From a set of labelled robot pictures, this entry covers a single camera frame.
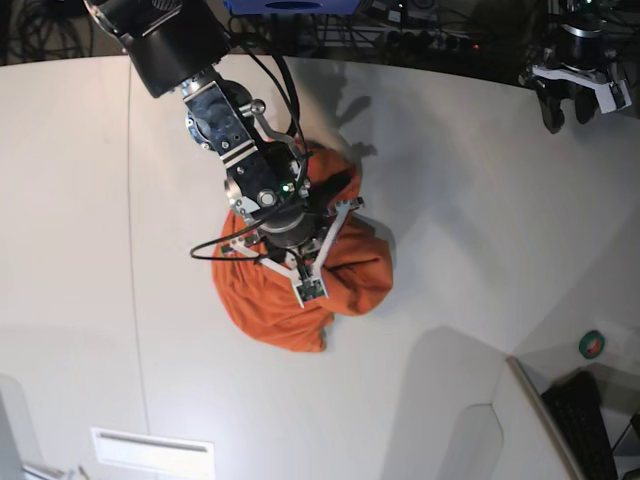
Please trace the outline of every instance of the black cable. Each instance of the black cable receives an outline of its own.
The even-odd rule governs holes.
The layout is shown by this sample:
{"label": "black cable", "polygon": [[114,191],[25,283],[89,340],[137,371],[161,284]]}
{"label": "black cable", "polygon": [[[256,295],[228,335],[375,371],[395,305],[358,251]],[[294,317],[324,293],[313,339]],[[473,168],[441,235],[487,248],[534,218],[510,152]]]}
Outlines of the black cable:
{"label": "black cable", "polygon": [[374,49],[376,49],[378,51],[378,53],[380,54],[380,58],[382,60],[382,63],[385,63],[384,60],[384,51],[378,46],[376,45],[372,40],[368,39],[367,37],[365,37],[362,33],[360,33],[358,30],[356,30],[355,28],[353,28],[351,25],[347,24],[342,18],[340,18],[338,15],[331,15],[337,22],[340,22],[340,24],[346,28],[347,30],[349,30],[352,34],[356,34],[358,35],[360,38],[362,38],[365,42],[367,42],[369,45],[371,45]]}
{"label": "black cable", "polygon": [[238,15],[231,14],[229,16],[229,20],[227,20],[227,30],[229,32],[233,32],[233,33],[244,33],[244,27],[242,28],[242,32],[236,32],[233,29],[233,21],[234,20],[238,20],[238,22],[240,22],[240,25],[242,26],[242,22],[240,21],[240,17]]}
{"label": "black cable", "polygon": [[[229,32],[228,30],[224,29],[224,27],[222,27],[222,25],[220,25],[221,28],[223,28],[223,30],[225,31],[225,33],[227,33],[227,35],[229,35],[230,38],[233,38],[233,34],[231,32]],[[294,198],[297,197],[298,192],[300,191],[300,188],[303,186],[303,182],[304,179],[307,175],[307,168],[308,168],[308,152],[309,149],[307,147],[307,142],[304,138],[304,133],[302,132],[302,128],[300,128],[300,122],[298,120],[298,117],[295,115],[295,111],[293,106],[291,105],[291,102],[289,101],[289,98],[287,97],[284,88],[282,88],[282,85],[280,84],[280,82],[278,81],[278,79],[275,77],[275,75],[271,72],[271,70],[269,70],[267,68],[267,66],[253,53],[251,52],[251,50],[244,45],[244,43],[239,42],[238,46],[240,48],[242,48],[257,64],[258,66],[260,66],[260,68],[269,76],[269,78],[271,79],[271,81],[275,84],[278,92],[280,93],[280,95],[282,96],[282,100],[285,103],[285,106],[287,107],[287,110],[289,110],[289,114],[291,115],[291,120],[295,125],[295,128],[298,131],[298,135],[300,136],[300,141],[302,142],[302,145],[304,147],[304,152],[303,152],[303,158],[300,164],[300,172],[298,174],[298,178],[296,180],[296,184],[294,187],[294,193],[289,195],[288,197],[286,197],[284,199],[284,201],[278,205],[275,209],[273,209],[272,211],[270,211],[269,213],[267,213],[267,215],[265,215],[264,217],[262,217],[260,220],[258,220],[257,222],[241,229],[238,230],[230,235],[226,235],[224,237],[220,237],[217,238],[215,240],[211,240],[209,242],[205,242],[202,243],[200,245],[197,245],[196,247],[192,248],[191,251],[189,252],[189,254],[191,255],[191,258],[196,259],[196,260],[209,260],[209,261],[258,261],[259,258],[258,257],[253,257],[253,258],[248,258],[248,257],[240,257],[240,258],[227,258],[227,257],[216,257],[216,256],[209,256],[209,257],[205,257],[202,255],[197,255],[196,252],[198,252],[199,250],[202,250],[204,248],[208,248],[208,247],[213,247],[215,245],[218,245],[220,243],[225,243],[228,242],[230,240],[233,240],[234,238],[238,238],[241,237],[242,235],[245,235],[249,232],[252,232],[254,230],[256,230],[257,228],[259,228],[260,226],[262,226],[265,222],[267,222],[270,218],[273,217],[273,215],[275,215],[276,213],[282,211],[282,209],[284,209],[285,207],[289,206],[289,204],[293,201]]]}
{"label": "black cable", "polygon": [[[15,20],[16,38],[10,40],[8,50],[22,63],[91,56],[93,25],[87,18],[90,22],[90,45],[85,52],[76,26],[63,10],[50,0],[25,0]],[[59,43],[59,48],[51,45],[54,40]]]}
{"label": "black cable", "polygon": [[318,32],[320,28],[318,27],[318,20],[314,13],[311,14],[311,23],[313,25],[313,33],[316,37],[316,46],[320,48],[320,33]]}
{"label": "black cable", "polygon": [[415,0],[411,0],[411,5],[416,7],[418,10],[431,10],[436,4],[436,0],[431,0],[429,5],[419,5]]}
{"label": "black cable", "polygon": [[225,29],[225,33],[229,35],[230,39],[237,43],[237,45],[247,51],[247,44],[252,42],[256,44],[258,47],[262,48],[267,55],[270,55],[273,60],[276,62],[278,66],[278,70],[280,70],[280,74],[282,75],[282,80],[284,81],[285,87],[287,89],[287,94],[289,101],[291,102],[293,114],[291,117],[291,122],[289,123],[289,127],[287,128],[287,135],[290,137],[295,136],[298,131],[295,120],[300,119],[300,102],[298,100],[298,93],[296,91],[295,85],[293,83],[293,77],[291,76],[291,71],[289,70],[289,66],[287,62],[284,60],[284,57],[275,49],[272,44],[264,37],[256,34],[256,33],[241,33],[234,34]]}
{"label": "black cable", "polygon": [[327,32],[329,30],[329,19],[331,18],[330,15],[325,15],[324,16],[324,34],[322,35],[322,48],[324,48],[325,44],[327,43]]}
{"label": "black cable", "polygon": [[298,270],[298,273],[300,274],[300,278],[304,278],[304,276],[306,275],[305,272],[305,264],[304,264],[304,260],[302,259],[302,257],[300,255],[298,255],[298,253],[294,250],[292,250],[291,248],[282,248],[282,250],[284,250],[287,253],[290,253],[293,258],[296,260],[296,268]]}
{"label": "black cable", "polygon": [[600,17],[600,19],[604,20],[607,23],[611,23],[612,25],[617,25],[618,27],[631,28],[631,29],[640,27],[640,25],[638,24],[627,22],[624,18],[622,18],[620,15],[618,15],[613,11],[609,12],[609,15],[615,17],[615,20],[611,20],[609,17]]}
{"label": "black cable", "polygon": [[440,21],[440,12],[448,12],[451,13],[453,15],[457,15],[458,17],[462,18],[463,20],[465,20],[469,25],[472,26],[477,26],[479,28],[481,28],[482,30],[484,30],[485,32],[487,32],[490,36],[490,40],[506,40],[506,39],[510,39],[513,37],[516,37],[518,35],[521,35],[523,33],[523,27],[525,26],[525,24],[531,19],[531,17],[533,16],[533,14],[536,12],[536,10],[538,10],[540,8],[540,5],[542,5],[544,0],[536,0],[533,5],[529,8],[529,10],[527,10],[527,12],[523,15],[523,17],[520,19],[520,21],[518,22],[516,28],[509,33],[498,33],[496,31],[493,30],[493,28],[491,28],[489,25],[486,25],[482,22],[479,22],[478,20],[476,20],[475,18],[466,15],[462,12],[459,12],[453,8],[449,8],[449,7],[439,7],[436,11],[437,13],[437,21],[438,21],[438,28],[439,30],[442,32],[442,28],[441,26],[443,25],[442,22]]}
{"label": "black cable", "polygon": [[[349,50],[350,50],[350,54],[355,58],[356,56],[360,57],[359,60],[364,60],[364,55],[362,54],[362,52],[360,51],[361,49],[358,47],[358,44],[356,43],[356,39],[353,36],[353,28],[351,28],[351,26],[349,26],[349,28],[347,28],[347,24],[342,24],[342,28],[337,28],[336,31],[338,32],[338,36],[340,37],[340,41],[342,42],[343,45],[345,45]],[[350,42],[347,41],[347,38],[345,37],[345,33],[350,35]]]}
{"label": "black cable", "polygon": [[622,48],[620,48],[620,50],[618,50],[618,54],[616,55],[616,59],[618,58],[622,58],[622,54],[624,53],[624,51],[629,48],[629,46],[633,43],[634,39],[636,38],[636,36],[638,35],[638,33],[640,33],[640,27],[637,27],[634,31],[633,34],[631,34],[629,36],[629,38],[627,39],[627,41],[624,43],[624,45],[622,46]]}

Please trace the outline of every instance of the orange fabric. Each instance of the orange fabric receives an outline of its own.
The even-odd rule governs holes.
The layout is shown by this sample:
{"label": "orange fabric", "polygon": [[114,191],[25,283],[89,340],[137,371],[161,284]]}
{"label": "orange fabric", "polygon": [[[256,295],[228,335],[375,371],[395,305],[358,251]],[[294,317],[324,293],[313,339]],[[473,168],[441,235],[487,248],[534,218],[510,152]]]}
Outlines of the orange fabric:
{"label": "orange fabric", "polygon": [[[334,201],[354,198],[360,178],[337,152],[314,150],[309,160],[312,184],[350,169],[351,183]],[[222,235],[245,226],[229,213]],[[378,305],[393,286],[389,245],[372,229],[351,216],[338,234],[324,265],[329,297],[300,307],[291,282],[253,262],[211,262],[213,281],[233,322],[250,337],[295,352],[321,352],[326,348],[323,329],[333,313],[361,315]]]}

